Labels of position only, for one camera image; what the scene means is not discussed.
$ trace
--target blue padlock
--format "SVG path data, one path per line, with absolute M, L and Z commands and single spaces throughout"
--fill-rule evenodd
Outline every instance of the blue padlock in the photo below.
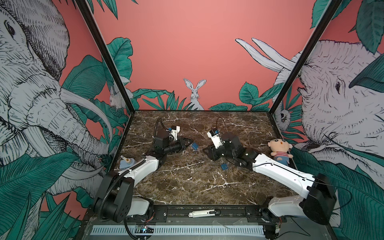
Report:
M 220 161 L 221 169 L 223 171 L 227 170 L 229 167 L 224 161 Z

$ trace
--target plush doll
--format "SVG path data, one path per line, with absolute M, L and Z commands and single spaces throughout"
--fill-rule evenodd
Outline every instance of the plush doll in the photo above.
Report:
M 284 139 L 273 139 L 268 143 L 268 147 L 272 150 L 273 159 L 279 163 L 288 165 L 289 159 L 293 158 L 292 154 L 287 153 L 293 146 Z

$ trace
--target plush toy head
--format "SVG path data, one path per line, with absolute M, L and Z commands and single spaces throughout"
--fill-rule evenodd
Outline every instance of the plush toy head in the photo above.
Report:
M 293 146 L 284 139 L 273 139 L 268 143 L 268 147 L 270 147 L 273 152 L 288 152 Z

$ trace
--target elephant eye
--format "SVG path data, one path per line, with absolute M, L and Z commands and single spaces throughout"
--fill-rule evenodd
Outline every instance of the elephant eye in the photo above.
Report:
M 336 88 L 337 92 L 340 94 L 340 82 L 336 83 L 335 88 Z
M 10 34 L 10 35 L 12 36 L 12 38 L 13 38 L 13 36 L 15 35 L 15 30 L 13 29 L 13 27 L 12 27 L 12 26 L 9 24 L 9 22 L 7 22 L 7 21 L 4 22 L 4 25 L 5 25 L 5 27 L 7 28 L 9 34 Z

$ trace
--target pink wall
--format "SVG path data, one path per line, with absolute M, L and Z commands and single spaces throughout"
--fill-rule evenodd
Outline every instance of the pink wall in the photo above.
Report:
M 238 94 L 245 82 L 263 93 L 276 79 L 277 73 L 255 62 L 236 38 L 248 43 L 251 38 L 260 39 L 291 59 L 304 48 L 313 30 L 315 0 L 137 2 L 116 0 L 116 19 L 105 5 L 103 11 L 94 1 L 94 17 L 105 41 L 117 37 L 132 41 L 133 72 L 127 88 L 132 92 L 139 88 L 174 90 L 182 99 L 191 94 L 183 78 L 194 86 L 206 79 L 199 89 L 205 110 L 222 102 L 244 105 Z M 152 109 L 138 101 L 140 109 Z

